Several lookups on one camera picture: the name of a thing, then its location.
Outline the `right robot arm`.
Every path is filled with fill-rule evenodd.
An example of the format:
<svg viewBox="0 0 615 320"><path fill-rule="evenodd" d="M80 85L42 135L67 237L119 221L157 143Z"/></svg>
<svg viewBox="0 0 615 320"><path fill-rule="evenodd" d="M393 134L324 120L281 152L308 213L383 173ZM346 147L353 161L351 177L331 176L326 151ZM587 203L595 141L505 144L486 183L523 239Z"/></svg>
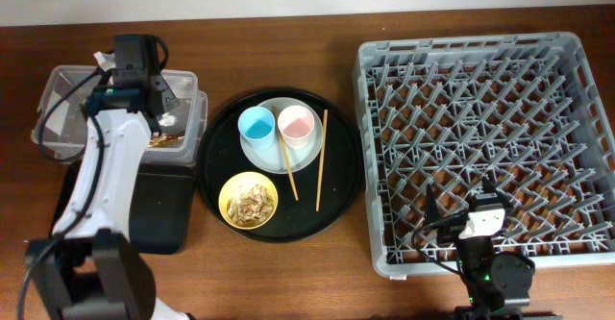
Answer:
<svg viewBox="0 0 615 320"><path fill-rule="evenodd" d="M495 250L493 238L504 231L513 206L489 179L482 178L481 187L467 209L442 217L429 186L422 229L435 231L437 243L455 246L453 273L466 286L470 305L455 308L454 319L522 319L535 263L519 253Z"/></svg>

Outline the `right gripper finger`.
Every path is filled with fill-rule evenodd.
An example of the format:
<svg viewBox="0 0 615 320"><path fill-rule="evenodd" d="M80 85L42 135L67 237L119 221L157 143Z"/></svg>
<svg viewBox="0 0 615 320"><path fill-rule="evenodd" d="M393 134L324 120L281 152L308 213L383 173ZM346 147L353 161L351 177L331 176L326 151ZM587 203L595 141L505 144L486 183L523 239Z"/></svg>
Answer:
<svg viewBox="0 0 615 320"><path fill-rule="evenodd" d="M432 224L440 219L439 209L437 201L432 190L432 186L426 187L426 210L425 210L425 223Z"/></svg>
<svg viewBox="0 0 615 320"><path fill-rule="evenodd" d="M480 195L480 204L482 206L491 206L499 204L503 209L512 209L510 201L498 190L494 184L486 177L481 178L481 186L483 193Z"/></svg>

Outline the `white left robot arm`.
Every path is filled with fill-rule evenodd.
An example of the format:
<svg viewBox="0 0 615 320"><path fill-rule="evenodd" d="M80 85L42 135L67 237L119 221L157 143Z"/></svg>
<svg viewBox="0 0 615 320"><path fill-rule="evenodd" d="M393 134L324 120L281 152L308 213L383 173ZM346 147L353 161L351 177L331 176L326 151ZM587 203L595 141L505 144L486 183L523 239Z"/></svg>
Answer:
<svg viewBox="0 0 615 320"><path fill-rule="evenodd" d="M87 141L78 178L51 236L28 246L28 271L53 319L185 319L157 296L131 245L137 171L158 118L178 104L160 75L114 76L83 104Z"/></svg>

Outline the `food scraps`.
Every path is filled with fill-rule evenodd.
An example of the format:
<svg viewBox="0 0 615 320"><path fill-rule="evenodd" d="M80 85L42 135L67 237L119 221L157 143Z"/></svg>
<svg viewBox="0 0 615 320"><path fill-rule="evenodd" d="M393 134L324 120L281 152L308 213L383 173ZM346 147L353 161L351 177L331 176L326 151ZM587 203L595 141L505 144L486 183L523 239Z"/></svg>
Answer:
<svg viewBox="0 0 615 320"><path fill-rule="evenodd" d="M264 185L240 185L228 201L227 213L236 225L253 227L265 222L273 209L273 197Z"/></svg>

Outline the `gold brown snack wrapper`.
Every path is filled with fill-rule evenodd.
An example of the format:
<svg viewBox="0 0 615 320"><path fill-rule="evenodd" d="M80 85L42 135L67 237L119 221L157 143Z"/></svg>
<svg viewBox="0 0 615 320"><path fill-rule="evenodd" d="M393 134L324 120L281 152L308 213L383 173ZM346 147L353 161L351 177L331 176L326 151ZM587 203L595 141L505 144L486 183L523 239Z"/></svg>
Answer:
<svg viewBox="0 0 615 320"><path fill-rule="evenodd" d="M149 147L160 147L160 146L166 145L171 142L181 141L184 138L185 137L183 135L160 135L157 137L153 137L150 140L148 146Z"/></svg>

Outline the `white tissue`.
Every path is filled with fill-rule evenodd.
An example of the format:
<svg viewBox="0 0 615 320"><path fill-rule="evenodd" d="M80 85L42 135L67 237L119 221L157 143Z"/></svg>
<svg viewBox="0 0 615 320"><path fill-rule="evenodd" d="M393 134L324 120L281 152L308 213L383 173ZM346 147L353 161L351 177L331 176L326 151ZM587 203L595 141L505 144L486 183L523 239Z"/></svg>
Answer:
<svg viewBox="0 0 615 320"><path fill-rule="evenodd" d="M162 127L172 127L177 123L177 121L177 116L169 112L164 113L158 120Z"/></svg>

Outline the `yellow bowl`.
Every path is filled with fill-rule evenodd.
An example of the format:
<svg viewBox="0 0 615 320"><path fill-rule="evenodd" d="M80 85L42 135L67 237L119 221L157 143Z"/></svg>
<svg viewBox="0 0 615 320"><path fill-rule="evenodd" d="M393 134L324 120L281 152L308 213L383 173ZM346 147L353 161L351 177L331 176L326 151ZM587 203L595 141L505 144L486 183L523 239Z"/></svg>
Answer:
<svg viewBox="0 0 615 320"><path fill-rule="evenodd" d="M240 230L263 226L278 206L274 184L257 172L242 172L228 179L218 195L218 209L224 221Z"/></svg>

